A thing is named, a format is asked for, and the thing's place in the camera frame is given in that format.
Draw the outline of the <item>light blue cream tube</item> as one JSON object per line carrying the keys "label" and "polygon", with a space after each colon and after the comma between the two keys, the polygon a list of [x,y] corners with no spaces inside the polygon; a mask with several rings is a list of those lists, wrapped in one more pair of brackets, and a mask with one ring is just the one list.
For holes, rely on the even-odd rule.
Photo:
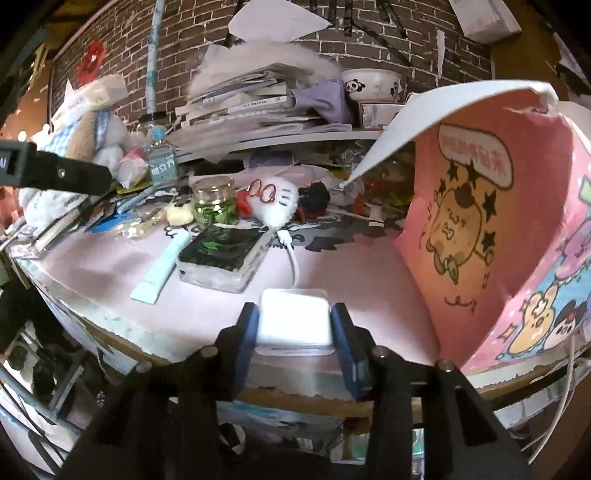
{"label": "light blue cream tube", "polygon": [[190,243],[192,236],[182,229],[177,231],[170,242],[150,264],[140,282],[130,293],[131,300],[153,305],[176,266],[180,252]]}

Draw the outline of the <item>white plush with red glasses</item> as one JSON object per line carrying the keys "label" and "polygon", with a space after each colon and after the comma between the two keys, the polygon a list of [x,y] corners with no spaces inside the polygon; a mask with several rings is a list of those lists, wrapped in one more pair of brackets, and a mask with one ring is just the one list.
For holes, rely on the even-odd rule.
{"label": "white plush with red glasses", "polygon": [[240,217],[256,218],[270,230],[277,231],[296,214],[298,198],[297,186],[289,180],[256,178],[236,194],[236,209]]}

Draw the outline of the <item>brown eared plush dog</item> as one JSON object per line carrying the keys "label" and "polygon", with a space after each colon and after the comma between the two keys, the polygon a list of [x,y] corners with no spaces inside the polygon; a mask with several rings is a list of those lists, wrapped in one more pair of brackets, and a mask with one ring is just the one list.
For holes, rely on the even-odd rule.
{"label": "brown eared plush dog", "polygon": [[122,158],[132,150],[132,140],[111,108],[127,96],[120,74],[103,76],[78,89],[67,84],[50,129],[38,132],[32,141],[41,151],[105,166],[115,175]]}

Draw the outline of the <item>blue flat plastic piece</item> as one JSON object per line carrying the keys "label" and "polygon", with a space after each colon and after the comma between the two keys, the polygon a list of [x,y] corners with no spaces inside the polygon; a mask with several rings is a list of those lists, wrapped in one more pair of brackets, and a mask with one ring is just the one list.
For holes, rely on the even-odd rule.
{"label": "blue flat plastic piece", "polygon": [[126,212],[123,214],[113,214],[109,218],[99,221],[97,224],[93,225],[90,228],[91,233],[105,233],[111,231],[118,225],[129,221],[132,218],[131,212]]}

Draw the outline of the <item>clear water bottle blue label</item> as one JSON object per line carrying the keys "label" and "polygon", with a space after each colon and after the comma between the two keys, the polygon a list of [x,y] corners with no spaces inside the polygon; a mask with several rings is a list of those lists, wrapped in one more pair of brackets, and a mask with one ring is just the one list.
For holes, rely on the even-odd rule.
{"label": "clear water bottle blue label", "polygon": [[148,149],[150,179],[154,186],[177,184],[178,173],[174,148],[166,140],[166,128],[158,125],[151,130],[152,142]]}

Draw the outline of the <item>yellow sponge puff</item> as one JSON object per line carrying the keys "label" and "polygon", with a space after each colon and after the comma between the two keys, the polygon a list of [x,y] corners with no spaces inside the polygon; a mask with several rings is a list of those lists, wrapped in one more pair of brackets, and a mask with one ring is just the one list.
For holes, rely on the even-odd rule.
{"label": "yellow sponge puff", "polygon": [[181,227],[194,221],[191,200],[170,203],[165,209],[166,221],[171,227]]}

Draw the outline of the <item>green glass jar gold lid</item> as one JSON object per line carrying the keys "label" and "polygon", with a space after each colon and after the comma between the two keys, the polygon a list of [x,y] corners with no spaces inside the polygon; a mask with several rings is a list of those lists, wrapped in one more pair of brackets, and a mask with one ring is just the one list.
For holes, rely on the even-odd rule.
{"label": "green glass jar gold lid", "polygon": [[228,176],[198,180],[192,185],[193,217],[202,231],[215,224],[233,225],[238,221],[235,181]]}

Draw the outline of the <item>black scrunchie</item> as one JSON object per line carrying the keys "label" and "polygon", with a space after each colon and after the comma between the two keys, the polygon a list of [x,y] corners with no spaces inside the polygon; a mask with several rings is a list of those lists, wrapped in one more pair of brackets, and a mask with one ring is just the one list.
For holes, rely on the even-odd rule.
{"label": "black scrunchie", "polygon": [[322,217],[327,213],[331,194],[322,182],[314,182],[298,189],[297,219],[301,223]]}

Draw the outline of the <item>white shelf board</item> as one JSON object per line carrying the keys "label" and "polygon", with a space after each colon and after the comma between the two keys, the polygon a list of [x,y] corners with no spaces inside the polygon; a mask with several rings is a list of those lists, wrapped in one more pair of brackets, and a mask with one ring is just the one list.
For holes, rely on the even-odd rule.
{"label": "white shelf board", "polygon": [[267,137],[209,148],[193,148],[186,151],[179,151],[176,159],[179,163],[186,163],[198,159],[207,159],[208,161],[213,162],[215,159],[223,158],[230,153],[257,148],[332,141],[375,141],[381,135],[381,131],[368,130],[315,133],[305,132],[304,134]]}

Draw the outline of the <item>white fluffy fur piece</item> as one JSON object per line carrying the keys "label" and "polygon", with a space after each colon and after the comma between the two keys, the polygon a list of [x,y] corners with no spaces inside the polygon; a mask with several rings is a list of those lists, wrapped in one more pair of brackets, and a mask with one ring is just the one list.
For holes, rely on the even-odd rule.
{"label": "white fluffy fur piece", "polygon": [[222,47],[216,53],[207,52],[187,86],[186,95],[192,99],[217,84],[274,64],[296,67],[307,73],[300,80],[304,85],[339,79],[342,72],[335,61],[300,42],[245,42],[229,49]]}

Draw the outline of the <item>brown silver box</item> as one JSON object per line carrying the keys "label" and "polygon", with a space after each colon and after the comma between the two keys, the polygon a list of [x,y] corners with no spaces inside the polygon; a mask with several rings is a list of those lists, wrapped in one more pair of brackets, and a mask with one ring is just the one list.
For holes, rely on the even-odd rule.
{"label": "brown silver box", "polygon": [[396,103],[360,103],[360,126],[363,130],[384,131],[404,107]]}

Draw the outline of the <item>stack of books and papers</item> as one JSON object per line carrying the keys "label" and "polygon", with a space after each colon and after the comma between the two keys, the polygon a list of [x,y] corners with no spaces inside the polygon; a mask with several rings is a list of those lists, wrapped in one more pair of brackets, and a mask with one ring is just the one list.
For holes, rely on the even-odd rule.
{"label": "stack of books and papers", "polygon": [[351,131],[315,110],[294,107],[291,91],[308,88],[301,69],[274,64],[217,84],[176,109],[168,140],[179,150],[209,148],[305,132]]}

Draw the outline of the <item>purple cloth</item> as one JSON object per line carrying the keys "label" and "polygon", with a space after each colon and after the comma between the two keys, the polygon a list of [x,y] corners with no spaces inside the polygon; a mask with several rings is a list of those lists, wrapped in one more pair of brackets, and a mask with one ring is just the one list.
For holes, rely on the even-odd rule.
{"label": "purple cloth", "polygon": [[322,118],[335,124],[352,124],[353,115],[346,103],[346,87],[342,80],[322,80],[308,88],[291,91],[294,107],[315,110]]}

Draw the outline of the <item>panda print ceramic bowl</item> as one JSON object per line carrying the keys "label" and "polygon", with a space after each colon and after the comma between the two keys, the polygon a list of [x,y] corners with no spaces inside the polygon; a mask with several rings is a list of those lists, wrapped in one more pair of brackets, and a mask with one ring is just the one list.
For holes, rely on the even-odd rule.
{"label": "panda print ceramic bowl", "polygon": [[342,72],[342,81],[356,102],[397,102],[403,91],[403,76],[384,69],[349,69]]}

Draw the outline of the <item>pink white paper bag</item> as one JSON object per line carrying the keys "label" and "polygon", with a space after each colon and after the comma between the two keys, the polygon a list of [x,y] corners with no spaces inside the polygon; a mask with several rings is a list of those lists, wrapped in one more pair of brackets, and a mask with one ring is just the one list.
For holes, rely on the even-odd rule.
{"label": "pink white paper bag", "polygon": [[454,14],[468,39],[494,44],[522,32],[503,0],[450,0]]}

